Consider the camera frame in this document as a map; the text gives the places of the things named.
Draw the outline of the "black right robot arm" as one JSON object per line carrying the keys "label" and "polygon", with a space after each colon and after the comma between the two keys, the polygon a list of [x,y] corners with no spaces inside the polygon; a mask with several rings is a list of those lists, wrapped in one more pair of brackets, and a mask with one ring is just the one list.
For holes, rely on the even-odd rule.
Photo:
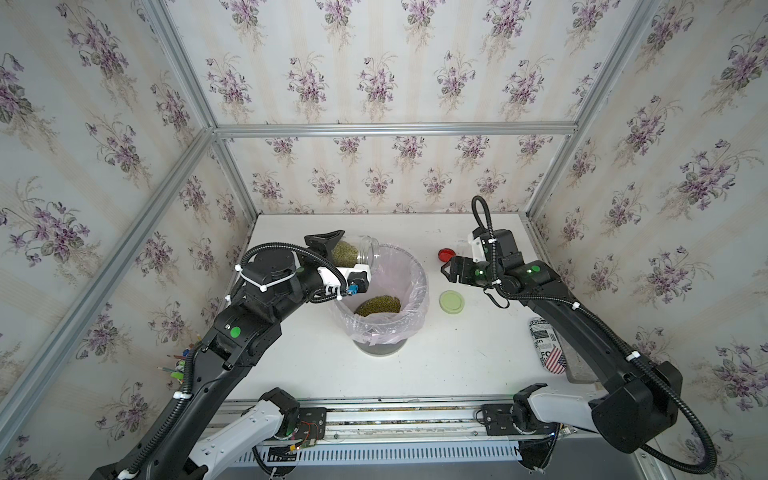
{"label": "black right robot arm", "polygon": [[[545,320],[587,363],[607,393],[586,401],[586,430],[623,452],[641,450],[681,472],[706,475],[715,470],[717,450],[704,424],[681,397],[682,375],[670,362],[656,363],[618,336],[578,301],[547,263],[525,262],[514,235],[493,226],[486,200],[476,195],[471,210],[477,223],[469,237],[472,254],[455,256],[441,271],[451,283],[482,289],[497,304],[518,302]],[[650,440],[684,416],[702,445],[696,463],[671,458]]]}

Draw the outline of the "light green jar lid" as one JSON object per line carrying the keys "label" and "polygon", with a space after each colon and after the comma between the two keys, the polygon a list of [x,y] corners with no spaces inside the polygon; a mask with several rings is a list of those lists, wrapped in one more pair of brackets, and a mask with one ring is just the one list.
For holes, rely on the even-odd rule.
{"label": "light green jar lid", "polygon": [[454,290],[446,290],[442,292],[439,295],[438,302],[440,308],[450,315],[458,315],[465,308],[464,297]]}

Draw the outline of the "aluminium mounting rail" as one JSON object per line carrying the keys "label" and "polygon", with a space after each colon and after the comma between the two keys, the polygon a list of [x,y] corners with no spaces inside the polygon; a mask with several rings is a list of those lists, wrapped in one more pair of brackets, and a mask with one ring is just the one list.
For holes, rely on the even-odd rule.
{"label": "aluminium mounting rail", "polygon": [[596,392],[539,388],[510,395],[298,398],[302,409],[322,408],[313,423],[327,444],[533,440],[559,423],[576,437],[601,438],[592,424]]}

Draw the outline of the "coloured pens in cup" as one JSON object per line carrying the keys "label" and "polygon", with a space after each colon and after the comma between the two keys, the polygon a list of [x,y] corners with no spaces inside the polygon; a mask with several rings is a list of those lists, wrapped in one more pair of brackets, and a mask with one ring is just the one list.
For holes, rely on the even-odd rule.
{"label": "coloured pens in cup", "polygon": [[193,348],[194,345],[189,344],[181,351],[167,354],[162,358],[163,363],[156,367],[159,372],[168,376],[168,387],[181,386],[183,384],[186,358],[192,352]]}

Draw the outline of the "printed can with flag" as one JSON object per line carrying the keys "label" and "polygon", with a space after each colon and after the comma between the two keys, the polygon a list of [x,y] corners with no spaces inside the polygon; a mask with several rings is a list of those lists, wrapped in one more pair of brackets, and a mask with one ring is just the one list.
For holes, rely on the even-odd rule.
{"label": "printed can with flag", "polygon": [[542,366],[552,374],[564,374],[567,362],[554,328],[539,317],[531,319],[528,328]]}

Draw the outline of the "mesh bin with pink bag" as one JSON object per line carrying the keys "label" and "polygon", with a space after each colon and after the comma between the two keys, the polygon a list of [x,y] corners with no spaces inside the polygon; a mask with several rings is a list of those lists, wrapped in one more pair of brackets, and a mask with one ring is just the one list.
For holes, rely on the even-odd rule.
{"label": "mesh bin with pink bag", "polygon": [[383,244],[368,291],[334,301],[330,314],[358,349],[383,357],[418,333],[428,309],[429,284],[421,263],[407,250]]}

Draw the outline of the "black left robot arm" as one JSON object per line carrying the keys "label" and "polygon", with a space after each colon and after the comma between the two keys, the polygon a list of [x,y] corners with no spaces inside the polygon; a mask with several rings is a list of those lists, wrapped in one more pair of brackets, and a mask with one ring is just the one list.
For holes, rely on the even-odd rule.
{"label": "black left robot arm", "polygon": [[336,230],[304,241],[267,242],[243,254],[227,306],[185,358],[180,389],[137,445],[92,478],[214,479],[251,447],[291,434],[299,403],[281,388],[263,394],[244,418],[213,435],[204,432],[279,339],[284,320],[306,304],[368,290],[380,258],[375,238]]}

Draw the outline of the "red jar lid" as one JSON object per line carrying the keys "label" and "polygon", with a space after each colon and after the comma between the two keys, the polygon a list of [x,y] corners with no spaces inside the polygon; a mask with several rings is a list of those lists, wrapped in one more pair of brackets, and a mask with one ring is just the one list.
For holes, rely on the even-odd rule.
{"label": "red jar lid", "polygon": [[438,252],[438,259],[442,263],[450,262],[456,256],[456,252],[450,248],[440,249]]}

